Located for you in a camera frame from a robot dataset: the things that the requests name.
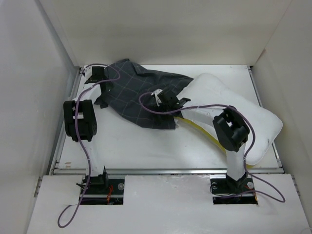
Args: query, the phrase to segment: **white panel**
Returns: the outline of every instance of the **white panel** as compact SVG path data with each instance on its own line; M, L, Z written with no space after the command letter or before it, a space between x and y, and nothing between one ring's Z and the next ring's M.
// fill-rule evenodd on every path
M213 205L209 176L127 176L124 205L83 205L65 229L60 212L78 201L80 176L45 176L28 234L299 234L308 227L290 175L261 175L286 203L258 195L259 205ZM258 180L255 188L278 196ZM75 206L61 219L65 224Z
M0 5L0 233L26 231L72 69L34 0Z
M145 65L147 69L184 74L196 78L211 73L244 98L258 104L247 66L242 65ZM226 157L201 132L181 123L173 130L141 128L112 108L95 106L99 162L117 168L226 168ZM78 143L66 137L59 162L61 169L86 168L85 154ZM278 167L272 146L255 168Z
M253 65L291 2L52 1L64 44L80 66L123 58L141 64Z
M312 1L293 0L254 67L264 106L284 122L276 145L312 225Z

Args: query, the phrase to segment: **white foam torso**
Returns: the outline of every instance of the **white foam torso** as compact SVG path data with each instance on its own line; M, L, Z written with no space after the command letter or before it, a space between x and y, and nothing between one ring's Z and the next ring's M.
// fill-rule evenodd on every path
M184 107L226 104L234 106L241 112L251 123L256 134L255 144L246 158L246 163L249 165L255 165L263 158L283 126L282 121L275 114L246 100L225 86L217 77L208 73L201 74L185 87L178 95L178 99L181 98L191 99ZM197 121L194 122L216 138L213 127ZM252 139L253 136L250 133L246 150L249 148Z

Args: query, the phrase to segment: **plaid fabric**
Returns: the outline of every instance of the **plaid fabric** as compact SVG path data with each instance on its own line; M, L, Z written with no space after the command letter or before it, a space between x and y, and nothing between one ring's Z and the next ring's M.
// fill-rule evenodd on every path
M176 125L172 116L151 114L142 109L138 102L141 94L153 92L156 89L170 88L174 94L179 94L193 79L184 75L147 70L141 65L120 60L111 65L120 72L121 78L113 83L110 92L103 93L97 100L101 108L111 106L123 118L143 128L175 129ZM113 69L105 69L108 78L117 77ZM156 102L153 97L145 96L144 105L152 108Z

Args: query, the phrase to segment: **white wall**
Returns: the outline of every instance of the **white wall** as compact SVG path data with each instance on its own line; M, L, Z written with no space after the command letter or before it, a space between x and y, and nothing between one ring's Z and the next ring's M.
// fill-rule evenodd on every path
M291 2L41 1L52 2L59 33L80 66L124 58L141 64L254 65Z
M284 128L276 139L312 225L312 1L293 0L253 68L264 107Z
M26 231L73 73L35 0L0 0L2 234Z

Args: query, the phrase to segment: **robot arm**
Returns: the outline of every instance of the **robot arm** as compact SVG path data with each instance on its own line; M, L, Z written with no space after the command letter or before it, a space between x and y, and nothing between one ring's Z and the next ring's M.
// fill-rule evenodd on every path
M171 91L155 90L154 96L158 107L163 111L176 110L183 107L188 98L178 100ZM245 143L248 133L248 126L241 116L231 109L187 109L182 110L180 117L192 121L201 122L214 127L218 141L226 150L227 156L227 178L232 180L234 186L239 186L240 181L246 178L244 168Z
M85 77L87 81L83 86L81 92L79 92L71 101L65 101L63 104L64 109L64 122L66 134L77 142L77 147L80 148L78 138L75 130L75 108L79 95L86 89L92 87L96 82L99 82L106 78L104 74L104 67L90 67L85 71ZM87 149L90 161L91 161L91 177L97 177L103 174L104 166L99 164L98 152L94 144L93 136L97 133L97 120L93 109L93 104L96 99L101 96L102 92L106 88L111 88L111 84L102 83L95 85L91 90L86 92L79 101L78 107L78 130L80 139L83 141L85 148Z

